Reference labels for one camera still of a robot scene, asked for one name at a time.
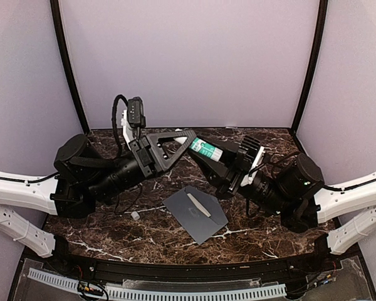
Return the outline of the white letter paper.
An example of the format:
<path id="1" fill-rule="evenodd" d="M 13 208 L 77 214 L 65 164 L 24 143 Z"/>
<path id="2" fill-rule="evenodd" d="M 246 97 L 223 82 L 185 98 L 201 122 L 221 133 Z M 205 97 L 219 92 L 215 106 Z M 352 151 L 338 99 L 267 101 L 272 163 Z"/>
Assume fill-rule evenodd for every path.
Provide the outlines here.
<path id="1" fill-rule="evenodd" d="M 187 193 L 187 197 L 191 200 L 191 202 L 194 204 L 194 206 L 202 212 L 205 216 L 208 218 L 211 217 L 211 213 L 208 212 L 208 210 L 191 194 Z"/>

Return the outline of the small grey glue cap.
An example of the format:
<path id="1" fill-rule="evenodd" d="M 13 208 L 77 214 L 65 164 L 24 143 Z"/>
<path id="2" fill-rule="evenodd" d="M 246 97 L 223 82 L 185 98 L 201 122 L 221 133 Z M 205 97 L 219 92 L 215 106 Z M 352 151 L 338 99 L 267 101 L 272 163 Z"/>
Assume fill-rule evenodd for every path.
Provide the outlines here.
<path id="1" fill-rule="evenodd" d="M 134 219 L 134 220 L 139 220 L 140 219 L 140 215 L 138 214 L 138 212 L 136 211 L 133 211 L 131 213 L 131 217 Z"/>

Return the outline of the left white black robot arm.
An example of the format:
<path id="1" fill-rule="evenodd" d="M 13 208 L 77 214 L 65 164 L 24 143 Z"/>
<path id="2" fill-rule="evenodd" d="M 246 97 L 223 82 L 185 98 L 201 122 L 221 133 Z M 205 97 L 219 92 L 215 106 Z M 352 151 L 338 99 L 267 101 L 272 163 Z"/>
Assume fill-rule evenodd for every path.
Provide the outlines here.
<path id="1" fill-rule="evenodd" d="M 78 134 L 57 151 L 57 172 L 29 178 L 0 172 L 0 231 L 42 258 L 51 258 L 62 273 L 76 260 L 68 242 L 45 232 L 15 212 L 16 207 L 62 218 L 85 218 L 96 203 L 108 203 L 124 191 L 171 170 L 196 138 L 193 130 L 148 134 L 129 143 L 130 151 L 104 159 L 87 136 Z"/>

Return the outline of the grey blue envelope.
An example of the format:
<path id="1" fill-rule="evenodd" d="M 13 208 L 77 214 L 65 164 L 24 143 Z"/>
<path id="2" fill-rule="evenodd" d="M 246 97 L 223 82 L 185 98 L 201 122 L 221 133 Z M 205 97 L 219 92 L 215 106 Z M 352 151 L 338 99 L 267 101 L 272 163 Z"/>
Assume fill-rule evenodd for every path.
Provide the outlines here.
<path id="1" fill-rule="evenodd" d="M 194 206 L 187 193 L 191 193 L 211 213 L 210 218 Z M 228 224 L 218 199 L 193 186 L 186 186 L 169 196 L 163 200 L 163 205 L 198 245 Z"/>

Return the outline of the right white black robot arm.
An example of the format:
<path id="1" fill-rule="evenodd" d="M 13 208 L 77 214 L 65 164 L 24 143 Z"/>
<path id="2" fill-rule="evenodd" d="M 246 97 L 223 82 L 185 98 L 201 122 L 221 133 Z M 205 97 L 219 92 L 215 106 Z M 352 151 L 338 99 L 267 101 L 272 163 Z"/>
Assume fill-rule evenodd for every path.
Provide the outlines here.
<path id="1" fill-rule="evenodd" d="M 359 211 L 349 222 L 315 241 L 307 259 L 313 272 L 322 271 L 332 255 L 345 253 L 376 229 L 376 171 L 341 184 L 325 184 L 321 169 L 305 153 L 296 151 L 274 162 L 257 139 L 241 143 L 209 142 L 195 138 L 189 147 L 210 185 L 220 198 L 240 195 L 246 208 L 254 203 L 294 233 Z"/>

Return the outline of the green white glue stick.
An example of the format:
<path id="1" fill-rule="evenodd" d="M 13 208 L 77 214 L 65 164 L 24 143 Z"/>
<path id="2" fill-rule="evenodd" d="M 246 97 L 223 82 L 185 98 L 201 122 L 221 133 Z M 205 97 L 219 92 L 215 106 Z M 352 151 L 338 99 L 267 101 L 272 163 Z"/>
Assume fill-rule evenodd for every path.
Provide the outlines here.
<path id="1" fill-rule="evenodd" d="M 204 139 L 199 138 L 198 136 L 191 142 L 188 150 L 192 151 L 193 153 L 203 155 L 204 157 L 215 162 L 219 162 L 223 154 L 223 151 L 220 148 L 206 142 Z"/>

